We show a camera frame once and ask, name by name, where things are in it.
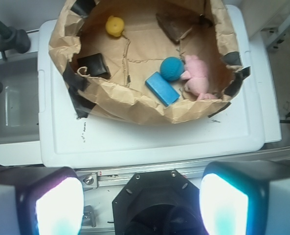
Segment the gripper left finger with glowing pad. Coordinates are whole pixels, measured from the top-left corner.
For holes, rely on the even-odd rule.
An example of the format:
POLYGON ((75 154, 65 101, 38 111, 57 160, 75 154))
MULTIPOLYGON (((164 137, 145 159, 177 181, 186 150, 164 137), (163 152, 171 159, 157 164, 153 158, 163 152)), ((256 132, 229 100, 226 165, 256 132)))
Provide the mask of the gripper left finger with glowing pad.
POLYGON ((77 235, 83 212, 72 168, 0 166, 0 235, 77 235))

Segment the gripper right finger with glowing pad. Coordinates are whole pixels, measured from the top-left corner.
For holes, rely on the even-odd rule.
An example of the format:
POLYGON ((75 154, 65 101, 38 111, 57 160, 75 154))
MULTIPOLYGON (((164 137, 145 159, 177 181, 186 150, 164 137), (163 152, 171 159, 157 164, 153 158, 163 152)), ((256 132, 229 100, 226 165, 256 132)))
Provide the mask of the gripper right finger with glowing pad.
POLYGON ((210 235, 290 235, 290 161, 215 161, 200 184, 210 235))

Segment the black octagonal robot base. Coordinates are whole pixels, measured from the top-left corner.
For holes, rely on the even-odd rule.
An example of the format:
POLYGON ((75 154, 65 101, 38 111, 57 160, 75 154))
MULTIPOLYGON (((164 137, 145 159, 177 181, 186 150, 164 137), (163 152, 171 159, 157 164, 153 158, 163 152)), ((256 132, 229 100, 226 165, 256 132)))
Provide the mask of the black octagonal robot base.
POLYGON ((199 188, 176 170, 136 173, 112 201, 117 235, 206 235, 199 188))

